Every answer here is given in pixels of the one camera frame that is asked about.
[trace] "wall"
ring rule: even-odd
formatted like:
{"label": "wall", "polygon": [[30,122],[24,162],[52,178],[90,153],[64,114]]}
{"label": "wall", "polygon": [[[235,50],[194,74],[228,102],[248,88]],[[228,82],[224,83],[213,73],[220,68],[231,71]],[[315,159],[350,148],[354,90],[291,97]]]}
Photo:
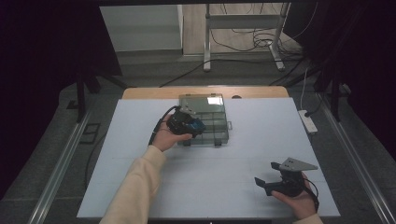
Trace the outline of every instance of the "wall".
{"label": "wall", "polygon": [[115,51],[181,49],[177,6],[101,7]]}

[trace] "black curtain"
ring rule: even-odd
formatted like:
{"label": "black curtain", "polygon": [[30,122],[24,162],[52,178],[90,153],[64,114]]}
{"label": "black curtain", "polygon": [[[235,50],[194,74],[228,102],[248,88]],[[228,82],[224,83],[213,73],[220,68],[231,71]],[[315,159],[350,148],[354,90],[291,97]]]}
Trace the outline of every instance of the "black curtain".
{"label": "black curtain", "polygon": [[348,101],[396,160],[396,4],[370,1],[341,56]]}
{"label": "black curtain", "polygon": [[2,1],[0,41],[1,198],[50,123],[60,91],[76,82],[77,71],[93,78],[92,67],[111,76],[121,72],[98,6]]}

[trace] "white paper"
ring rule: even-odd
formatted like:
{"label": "white paper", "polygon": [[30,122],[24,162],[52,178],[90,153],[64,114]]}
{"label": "white paper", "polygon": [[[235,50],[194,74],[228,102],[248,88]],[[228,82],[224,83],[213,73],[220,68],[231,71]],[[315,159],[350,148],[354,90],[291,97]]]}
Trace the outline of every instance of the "white paper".
{"label": "white paper", "polygon": [[[254,177],[280,181],[271,161],[287,157],[318,166],[305,172],[319,189],[319,214],[339,216],[291,98],[226,99],[230,140],[221,147],[174,146],[165,152],[155,218],[277,218],[291,210]],[[102,217],[134,158],[147,149],[158,119],[177,100],[120,100],[78,217]]]}

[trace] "metal stand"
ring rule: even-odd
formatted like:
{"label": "metal stand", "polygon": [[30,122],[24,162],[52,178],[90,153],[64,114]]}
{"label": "metal stand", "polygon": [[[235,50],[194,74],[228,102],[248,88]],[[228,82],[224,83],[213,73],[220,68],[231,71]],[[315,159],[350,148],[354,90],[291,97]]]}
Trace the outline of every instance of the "metal stand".
{"label": "metal stand", "polygon": [[211,29],[276,29],[274,40],[269,46],[273,55],[276,67],[279,71],[285,70],[279,57],[277,43],[282,33],[283,24],[288,13],[290,3],[285,3],[280,15],[210,15],[209,4],[206,4],[205,15],[205,50],[204,50],[204,71],[210,71],[210,39]]}
{"label": "metal stand", "polygon": [[84,117],[86,113],[86,108],[85,108],[85,89],[84,87],[87,86],[87,89],[90,93],[98,93],[101,90],[101,86],[99,81],[97,80],[95,75],[90,75],[90,74],[96,74],[99,75],[100,77],[103,77],[107,79],[108,81],[114,83],[115,85],[121,87],[123,90],[126,90],[129,88],[129,86],[118,79],[114,78],[113,76],[110,76],[106,74],[105,72],[102,72],[101,70],[91,67],[90,71],[84,70],[77,72],[77,96],[78,96],[78,118],[77,118],[77,123],[80,123],[82,118]]}

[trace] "metal frame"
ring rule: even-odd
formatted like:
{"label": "metal frame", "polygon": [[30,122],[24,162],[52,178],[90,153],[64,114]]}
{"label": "metal frame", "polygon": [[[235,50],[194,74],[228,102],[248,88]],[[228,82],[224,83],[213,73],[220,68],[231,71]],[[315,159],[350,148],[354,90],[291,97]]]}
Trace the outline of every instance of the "metal frame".
{"label": "metal frame", "polygon": [[347,132],[345,131],[341,122],[338,122],[336,118],[332,115],[331,110],[329,109],[329,102],[326,98],[321,99],[322,97],[318,94],[319,100],[324,100],[325,105],[322,105],[322,109],[332,125],[332,129],[337,135],[338,140],[340,141],[343,149],[348,157],[349,162],[351,163],[353,169],[355,170],[356,175],[363,188],[365,189],[367,195],[369,196],[375,211],[378,213],[379,218],[382,220],[382,223],[387,224],[395,224],[396,219],[392,214],[392,211],[389,208],[387,200],[381,192],[379,186],[375,183],[370,173],[368,172],[364,162],[361,160],[359,156],[358,150],[352,144],[352,141],[349,139]]}
{"label": "metal frame", "polygon": [[28,224],[44,223],[44,220],[50,210],[50,206],[52,205],[58,188],[61,186],[61,183],[64,179],[64,174],[66,173],[69,163],[72,160],[79,139],[84,132],[85,126],[87,125],[88,120],[91,116],[91,112],[91,109],[88,108],[87,113],[85,113],[85,116],[83,116],[82,118],[82,121],[75,125],[75,128],[70,134],[67,144],[64,147],[62,155],[56,163],[55,168],[53,169],[52,174],[49,177],[49,181],[47,182],[46,187],[41,193],[37,204],[35,205],[35,209],[33,210],[32,215],[29,218]]}
{"label": "metal frame", "polygon": [[206,4],[204,71],[210,71],[210,30],[211,29],[276,29],[274,40],[269,46],[276,67],[285,70],[285,64],[278,53],[277,43],[282,33],[290,3],[285,3],[279,15],[210,15],[210,5]]}

